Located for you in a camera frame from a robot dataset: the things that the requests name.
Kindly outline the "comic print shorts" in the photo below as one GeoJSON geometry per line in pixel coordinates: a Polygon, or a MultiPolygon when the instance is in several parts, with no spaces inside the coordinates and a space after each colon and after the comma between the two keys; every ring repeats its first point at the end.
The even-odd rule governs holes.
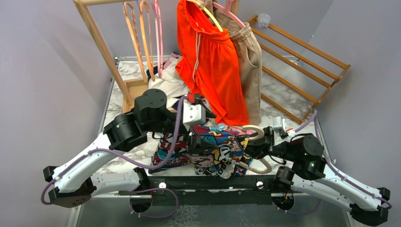
{"type": "Polygon", "coordinates": [[[194,126],[192,136],[178,134],[169,160],[160,168],[150,169],[149,174],[192,164],[196,175],[218,176],[224,179],[243,176],[252,157],[245,153],[249,133],[241,128],[225,126],[194,126]]]}

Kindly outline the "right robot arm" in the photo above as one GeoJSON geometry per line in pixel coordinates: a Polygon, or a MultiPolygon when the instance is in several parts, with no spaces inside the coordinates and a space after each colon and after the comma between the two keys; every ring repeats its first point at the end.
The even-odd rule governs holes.
{"type": "Polygon", "coordinates": [[[278,192],[303,192],[342,207],[351,217],[377,227],[388,220],[391,192],[385,187],[363,184],[336,168],[324,152],[324,146],[311,133],[295,135],[290,141],[274,143],[272,127],[243,127],[250,131],[245,153],[264,161],[265,156],[292,162],[280,166],[268,186],[278,192]]]}

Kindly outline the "cream hanger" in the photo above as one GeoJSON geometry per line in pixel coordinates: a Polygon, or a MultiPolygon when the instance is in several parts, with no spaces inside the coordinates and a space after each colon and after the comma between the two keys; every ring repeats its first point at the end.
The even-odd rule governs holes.
{"type": "MultiPolygon", "coordinates": [[[[250,141],[261,139],[264,136],[264,131],[261,127],[256,125],[244,125],[242,126],[242,130],[251,131],[251,135],[249,137],[250,141]]],[[[258,170],[250,167],[248,164],[244,162],[238,162],[239,166],[245,168],[248,171],[251,171],[256,174],[266,175],[272,171],[272,166],[266,161],[264,158],[260,159],[260,162],[266,167],[264,170],[258,170]]]]}

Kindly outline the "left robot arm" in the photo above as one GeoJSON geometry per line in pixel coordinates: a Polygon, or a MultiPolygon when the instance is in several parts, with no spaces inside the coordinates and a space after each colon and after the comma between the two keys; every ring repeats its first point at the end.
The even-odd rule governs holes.
{"type": "Polygon", "coordinates": [[[149,183],[145,171],[164,167],[175,150],[178,136],[188,137],[190,127],[202,125],[208,118],[215,119],[216,115],[205,106],[199,94],[182,96],[176,112],[171,112],[165,92],[156,88],[146,90],[135,98],[130,111],[116,116],[73,159],[43,170],[47,185],[41,193],[41,203],[74,208],[95,195],[108,192],[145,193],[149,183]],[[156,165],[145,165],[125,155],[145,144],[148,132],[172,134],[166,156],[156,165]],[[97,170],[116,157],[134,164],[135,169],[126,174],[96,175],[97,170]]]}

